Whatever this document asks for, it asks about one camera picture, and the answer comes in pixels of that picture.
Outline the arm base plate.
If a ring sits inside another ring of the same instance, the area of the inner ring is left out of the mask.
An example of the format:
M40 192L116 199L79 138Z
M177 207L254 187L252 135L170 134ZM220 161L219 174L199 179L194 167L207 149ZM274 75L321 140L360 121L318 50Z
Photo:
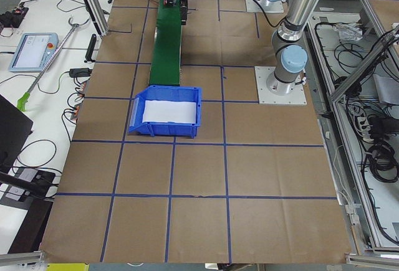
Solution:
M258 100L261 105L307 105L304 86L298 75L292 83L282 83L275 78L275 67L254 67Z
M269 0L256 0L266 13L280 14L284 12L282 1L270 2ZM261 8L253 0L245 0L246 12L262 12Z

